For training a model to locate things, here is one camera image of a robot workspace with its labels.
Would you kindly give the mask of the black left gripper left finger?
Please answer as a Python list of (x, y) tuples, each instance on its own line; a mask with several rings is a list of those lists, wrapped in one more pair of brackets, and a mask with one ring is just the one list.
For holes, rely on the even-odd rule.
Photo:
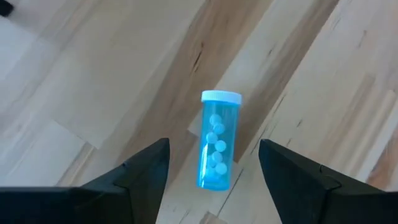
[(79, 206), (79, 222), (155, 223), (169, 162), (169, 139), (161, 138), (83, 185), (90, 199)]

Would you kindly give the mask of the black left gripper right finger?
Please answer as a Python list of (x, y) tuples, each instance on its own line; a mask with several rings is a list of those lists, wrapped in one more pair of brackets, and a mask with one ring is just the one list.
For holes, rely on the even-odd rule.
[(259, 162), (282, 223), (397, 223), (397, 192), (385, 192), (270, 139)]

